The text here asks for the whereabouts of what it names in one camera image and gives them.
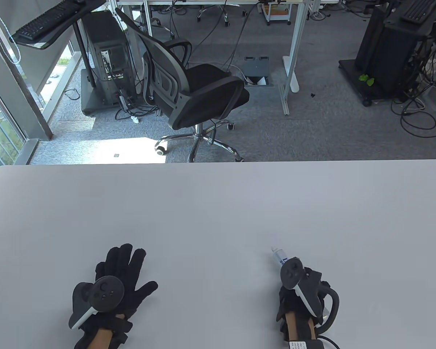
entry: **chair backrest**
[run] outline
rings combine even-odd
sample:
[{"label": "chair backrest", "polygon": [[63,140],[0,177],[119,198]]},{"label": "chair backrest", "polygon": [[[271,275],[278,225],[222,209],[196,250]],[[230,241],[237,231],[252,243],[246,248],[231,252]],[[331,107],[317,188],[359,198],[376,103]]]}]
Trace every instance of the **chair backrest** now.
[{"label": "chair backrest", "polygon": [[185,70],[178,57],[165,45],[140,30],[137,25],[120,9],[116,13],[125,24],[141,38],[147,50],[144,55],[144,92],[150,91],[155,104],[168,117],[182,110],[186,102],[179,95],[190,92]]}]

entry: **chair seat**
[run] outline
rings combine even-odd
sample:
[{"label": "chair seat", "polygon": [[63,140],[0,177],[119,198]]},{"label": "chair seat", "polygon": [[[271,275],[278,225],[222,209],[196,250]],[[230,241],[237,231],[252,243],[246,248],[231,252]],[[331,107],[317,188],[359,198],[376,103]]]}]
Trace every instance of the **chair seat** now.
[{"label": "chair seat", "polygon": [[[191,93],[211,83],[214,83],[215,81],[231,76],[231,73],[227,73],[211,64],[196,65],[195,67],[187,69],[185,73]],[[233,92],[233,90],[230,91],[229,89],[227,89],[225,91],[222,91],[222,93],[213,95],[211,103],[210,101],[208,101],[207,103],[202,103],[200,106],[196,106],[196,108],[194,108],[193,114],[202,115],[202,117],[206,119],[203,121],[220,118],[224,109],[228,105],[228,101],[233,95]],[[249,97],[249,92],[246,89],[242,90],[242,93],[239,96],[236,104],[233,106],[233,109],[247,103],[249,101]],[[187,118],[189,120],[201,120],[201,117],[199,115],[197,115],[197,117],[196,115],[188,115]]]}]

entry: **forearm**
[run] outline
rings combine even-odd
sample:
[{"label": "forearm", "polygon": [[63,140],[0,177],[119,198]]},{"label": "forearm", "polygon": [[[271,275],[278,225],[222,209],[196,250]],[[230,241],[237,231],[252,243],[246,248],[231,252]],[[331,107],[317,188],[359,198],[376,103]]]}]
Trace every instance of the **forearm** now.
[{"label": "forearm", "polygon": [[99,329],[88,349],[108,349],[112,337],[113,332],[109,329]]}]

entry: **keyboard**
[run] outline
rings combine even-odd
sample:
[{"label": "keyboard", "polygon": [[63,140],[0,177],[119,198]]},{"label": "keyboard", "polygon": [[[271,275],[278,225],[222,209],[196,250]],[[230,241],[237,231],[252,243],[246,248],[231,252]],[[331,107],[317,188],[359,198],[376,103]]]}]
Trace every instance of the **keyboard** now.
[{"label": "keyboard", "polygon": [[400,17],[407,22],[422,24],[433,12],[436,0],[411,0],[409,7]]},{"label": "keyboard", "polygon": [[63,0],[58,5],[19,28],[16,33],[29,40],[37,40],[51,32],[60,23],[71,18],[81,8],[82,6],[75,3],[74,0]]}]

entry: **vr controller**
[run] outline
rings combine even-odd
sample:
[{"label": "vr controller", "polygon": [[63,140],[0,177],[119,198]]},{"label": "vr controller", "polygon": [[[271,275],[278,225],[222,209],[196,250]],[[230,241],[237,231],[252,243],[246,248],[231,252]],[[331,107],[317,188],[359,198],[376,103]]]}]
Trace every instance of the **vr controller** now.
[{"label": "vr controller", "polygon": [[114,310],[124,295],[125,287],[115,276],[103,276],[94,284],[80,282],[72,295],[73,313],[68,322],[70,329],[78,329],[91,315]]}]

